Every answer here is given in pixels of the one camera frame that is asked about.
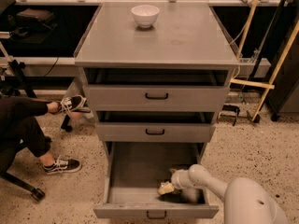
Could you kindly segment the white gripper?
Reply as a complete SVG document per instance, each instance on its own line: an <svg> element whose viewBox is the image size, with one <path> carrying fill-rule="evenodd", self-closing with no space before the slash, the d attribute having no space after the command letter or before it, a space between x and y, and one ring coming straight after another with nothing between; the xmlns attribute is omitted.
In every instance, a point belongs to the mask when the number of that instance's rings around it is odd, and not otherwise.
<svg viewBox="0 0 299 224"><path fill-rule="evenodd" d="M170 168L169 172L172 174L171 187L158 188L159 195L165 195L167 193L173 192L175 189L186 189L191 186L188 170L177 170L175 168Z"/></svg>

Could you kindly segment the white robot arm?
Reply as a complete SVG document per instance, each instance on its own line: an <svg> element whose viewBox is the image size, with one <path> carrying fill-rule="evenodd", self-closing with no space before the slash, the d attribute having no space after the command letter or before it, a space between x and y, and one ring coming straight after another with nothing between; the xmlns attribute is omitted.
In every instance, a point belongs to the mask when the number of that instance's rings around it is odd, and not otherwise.
<svg viewBox="0 0 299 224"><path fill-rule="evenodd" d="M285 211L253 179L237 177L226 183L200 164L170 172L170 180L158 188L160 195L175 190L208 188L223 202L224 224L288 224Z"/></svg>

